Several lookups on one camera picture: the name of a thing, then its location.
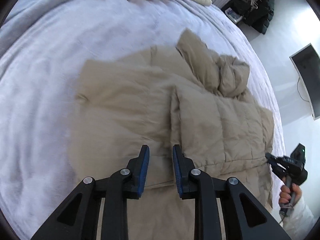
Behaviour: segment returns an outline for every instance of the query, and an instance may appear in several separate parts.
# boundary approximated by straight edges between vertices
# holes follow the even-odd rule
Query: blue gripper pad
[[[182,198],[182,177],[181,177],[181,171],[179,167],[179,162],[178,162],[178,157],[177,157],[177,152],[175,149],[175,146],[172,148],[172,160],[173,160],[173,168],[174,168],[174,174],[176,177],[176,184],[177,184],[177,190],[179,193],[179,197]]]
[[[140,175],[139,175],[139,179],[138,179],[137,194],[138,194],[139,198],[141,197],[141,195],[143,193],[144,185],[146,183],[149,159],[150,159],[150,149],[147,146],[146,151],[144,153],[142,165],[141,165],[141,168],[140,168]]]

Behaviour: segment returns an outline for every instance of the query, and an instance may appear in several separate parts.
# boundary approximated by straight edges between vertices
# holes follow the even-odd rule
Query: hand
[[[301,198],[302,196],[302,190],[300,187],[296,184],[292,184],[292,190],[296,193],[296,198],[294,199],[293,205],[295,205]],[[281,187],[281,192],[280,192],[280,199],[279,199],[279,204],[280,203],[289,203],[291,196],[290,196],[290,189],[283,185]]]

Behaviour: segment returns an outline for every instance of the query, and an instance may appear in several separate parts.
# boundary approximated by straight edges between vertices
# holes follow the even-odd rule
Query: floor
[[[320,120],[314,121],[310,104],[297,92],[298,73],[289,57],[311,43],[320,54],[320,21],[305,0],[275,0],[275,15],[265,35],[240,24],[257,53],[274,89],[284,132],[286,154],[298,143],[306,147],[308,179],[301,186],[313,214],[320,215]],[[307,98],[299,83],[299,91]]]

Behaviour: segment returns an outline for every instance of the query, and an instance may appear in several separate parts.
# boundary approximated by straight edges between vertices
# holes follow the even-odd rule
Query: bed
[[[0,29],[0,209],[20,239],[30,239],[73,189],[69,117],[84,62],[174,46],[185,28],[209,49],[250,65],[248,88],[273,112],[273,154],[285,154],[267,73],[217,7],[191,0],[19,0]],[[273,180],[275,206],[281,182]]]

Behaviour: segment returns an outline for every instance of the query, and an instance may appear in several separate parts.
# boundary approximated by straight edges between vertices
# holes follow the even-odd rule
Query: black device
[[[101,240],[127,240],[127,199],[142,195],[149,163],[143,145],[126,169],[95,181],[86,177],[50,215],[31,240],[95,240],[101,199],[105,198]]]
[[[250,191],[234,177],[226,181],[196,169],[179,145],[172,150],[180,198],[195,199],[195,240],[221,240],[220,198],[227,240],[290,240]]]
[[[320,57],[312,44],[309,44],[293,54],[290,59],[307,92],[308,97],[301,98],[304,101],[309,101],[313,119],[316,120],[320,118],[320,95],[318,93],[320,89]]]
[[[299,143],[290,157],[275,157],[270,153],[266,153],[266,158],[272,168],[272,172],[281,180],[284,177],[286,178],[285,185],[291,191],[291,199],[288,204],[280,205],[280,215],[289,217],[296,197],[296,193],[292,191],[292,183],[301,185],[308,177],[308,172],[304,168],[306,163],[305,147]]]

